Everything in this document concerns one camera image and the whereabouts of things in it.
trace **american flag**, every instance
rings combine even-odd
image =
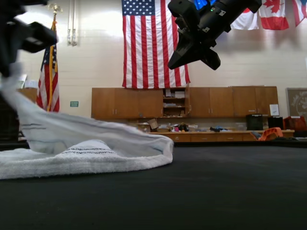
[[[152,89],[185,86],[188,67],[167,66],[178,43],[170,0],[122,0],[124,88]]]
[[[56,33],[54,18],[51,30]],[[57,46],[45,50],[37,89],[36,103],[49,112],[59,111],[59,84],[58,84]]]

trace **dark gray floor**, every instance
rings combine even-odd
[[[307,149],[175,148],[157,169],[0,182],[0,229],[307,229]]]

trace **red maple leaf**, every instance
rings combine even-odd
[[[280,10],[280,0],[267,0],[263,5],[267,8],[273,6],[271,8],[272,13],[277,13]]]

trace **framed poster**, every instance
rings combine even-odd
[[[303,116],[307,121],[307,88],[287,88],[290,116]]]

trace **white towel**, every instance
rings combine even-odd
[[[173,141],[133,127],[47,113],[16,91],[20,63],[0,92],[16,109],[30,149],[0,152],[0,179],[151,169],[173,160]]]

